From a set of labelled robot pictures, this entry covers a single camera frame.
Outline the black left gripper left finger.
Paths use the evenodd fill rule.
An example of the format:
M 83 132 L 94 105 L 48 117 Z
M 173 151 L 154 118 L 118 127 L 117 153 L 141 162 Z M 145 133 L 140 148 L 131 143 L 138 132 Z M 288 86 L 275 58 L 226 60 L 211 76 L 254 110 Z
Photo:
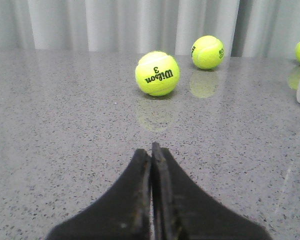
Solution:
M 54 227 L 48 240 L 150 239 L 151 158 L 137 149 L 118 180 L 97 201 Z

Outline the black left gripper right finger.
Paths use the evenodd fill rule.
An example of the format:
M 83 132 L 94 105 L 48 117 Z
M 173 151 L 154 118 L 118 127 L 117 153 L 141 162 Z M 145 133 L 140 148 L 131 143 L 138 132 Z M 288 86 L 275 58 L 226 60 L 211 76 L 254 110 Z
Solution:
M 167 148 L 152 144 L 152 196 L 157 240 L 269 240 L 260 225 L 203 191 Z

